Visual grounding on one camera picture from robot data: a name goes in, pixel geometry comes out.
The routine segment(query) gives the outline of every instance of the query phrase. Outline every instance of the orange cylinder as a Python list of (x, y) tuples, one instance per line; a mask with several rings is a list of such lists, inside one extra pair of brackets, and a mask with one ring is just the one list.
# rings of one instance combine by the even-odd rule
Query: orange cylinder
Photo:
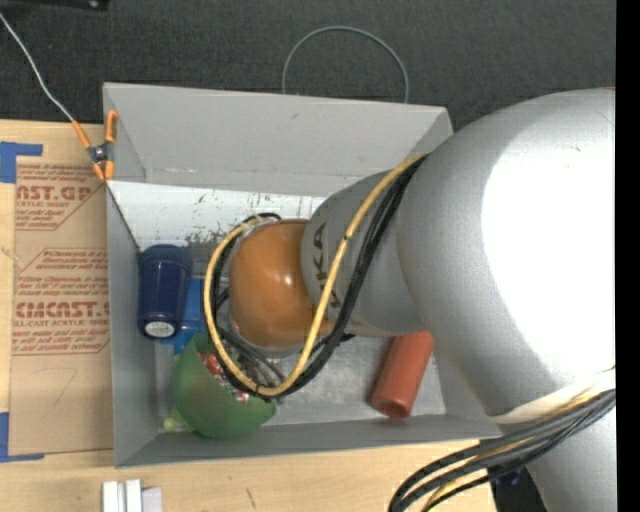
[(378, 376), (371, 405), (390, 418), (409, 416), (433, 346), (428, 331), (396, 336)]

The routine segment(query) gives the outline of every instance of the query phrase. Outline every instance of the orange clip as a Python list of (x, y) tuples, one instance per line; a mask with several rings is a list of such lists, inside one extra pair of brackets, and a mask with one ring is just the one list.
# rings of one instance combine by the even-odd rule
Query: orange clip
[[(118, 113), (115, 110), (110, 110), (107, 113), (107, 121), (105, 126), (105, 145), (114, 144), (116, 142), (116, 138), (118, 137)], [(78, 139), (80, 139), (80, 143), (84, 149), (89, 150), (92, 148), (91, 142), (89, 142), (89, 138), (87, 134), (80, 126), (80, 123), (77, 121), (72, 121), (71, 125), (73, 129), (76, 131), (76, 135)], [(102, 161), (94, 161), (93, 163), (93, 171), (96, 173), (96, 176), (100, 179), (100, 181), (110, 180), (113, 178), (115, 167), (113, 162), (108, 158)]]
[(115, 144), (118, 138), (118, 113), (115, 110), (109, 110), (107, 114), (107, 128), (105, 130), (104, 139), (107, 142)]

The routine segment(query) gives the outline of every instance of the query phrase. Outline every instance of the gray box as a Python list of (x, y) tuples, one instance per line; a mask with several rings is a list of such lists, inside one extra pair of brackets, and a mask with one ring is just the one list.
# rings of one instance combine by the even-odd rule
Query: gray box
[(107, 219), (114, 450), (117, 466), (377, 447), (498, 434), (439, 356), (414, 413), (391, 421), (367, 403), (388, 340), (355, 338), (274, 418), (225, 440), (165, 432), (172, 352), (136, 328), (140, 249), (189, 247), (202, 271), (236, 219), (279, 210), (308, 216), (322, 198), (448, 138), (446, 109), (105, 84), (120, 117)]

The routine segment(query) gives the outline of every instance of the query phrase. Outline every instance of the yellow cable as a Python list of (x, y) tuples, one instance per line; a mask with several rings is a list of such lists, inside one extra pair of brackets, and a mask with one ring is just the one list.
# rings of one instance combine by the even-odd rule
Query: yellow cable
[(309, 360), (311, 355), (311, 351), (316, 342), (316, 338), (318, 336), (318, 331), (320, 330), (320, 326), (322, 320), (324, 319), (325, 312), (327, 310), (327, 306), (329, 304), (329, 299), (331, 297), (331, 292), (333, 290), (333, 285), (338, 277), (338, 270), (340, 269), (340, 264), (344, 255), (347, 251), (347, 247), (349, 245), (349, 241), (351, 237), (356, 232), (365, 215), (371, 208), (371, 206), (375, 203), (376, 199), (380, 196), (382, 191), (398, 176), (400, 176), (405, 170), (411, 167), (418, 160), (423, 158), (425, 155), (419, 155), (415, 158), (410, 158), (391, 172), (386, 174), (384, 178), (382, 178), (373, 190), (369, 193), (369, 195), (365, 198), (362, 205), (353, 216), (351, 223), (347, 227), (342, 240), (340, 241), (340, 245), (338, 246), (338, 250), (336, 251), (336, 255), (331, 262), (331, 267), (329, 269), (329, 273), (327, 276), (326, 284), (322, 290), (322, 294), (320, 296), (320, 300), (318, 302), (318, 308), (316, 310), (315, 316), (313, 317), (313, 322), (311, 323), (311, 329), (309, 331), (309, 335), (305, 341), (304, 347), (302, 349), (302, 353), (300, 354), (300, 358), (296, 363), (295, 367), (289, 374), (289, 376), (275, 387), (266, 387), (261, 386), (253, 382), (249, 377), (247, 377), (242, 370), (235, 364), (233, 359), (229, 356), (226, 351), (220, 337), (218, 335), (218, 331), (215, 326), (215, 322), (213, 319), (213, 310), (211, 308), (211, 281), (213, 279), (213, 272), (216, 267), (216, 263), (220, 259), (222, 251), (234, 240), (237, 236), (239, 236), (243, 231), (248, 229), (250, 226), (256, 224), (256, 222), (260, 222), (256, 220), (255, 222), (250, 222), (247, 224), (240, 225), (233, 229), (222, 242), (216, 247), (216, 250), (213, 252), (211, 259), (209, 260), (209, 265), (207, 266), (207, 273), (205, 276), (205, 285), (204, 285), (204, 313), (207, 320), (207, 327), (209, 329), (209, 333), (211, 334), (211, 338), (213, 339), (213, 344), (216, 347), (216, 351), (224, 364), (227, 366), (229, 371), (240, 381), (244, 386), (253, 392), (265, 396), (265, 397), (275, 397), (287, 391), (296, 381), (296, 379), (300, 376), (300, 374), (304, 371), (304, 367)]

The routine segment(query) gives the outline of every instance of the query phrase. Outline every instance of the blue tape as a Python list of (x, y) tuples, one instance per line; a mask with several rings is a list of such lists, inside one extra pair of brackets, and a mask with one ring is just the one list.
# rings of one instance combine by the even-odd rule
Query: blue tape
[(16, 462), (19, 460), (38, 460), (43, 455), (20, 455), (9, 457), (7, 444), (9, 442), (9, 413), (0, 413), (0, 464), (3, 462)]
[(0, 142), (0, 182), (16, 182), (16, 161), (20, 156), (42, 156), (42, 144)]

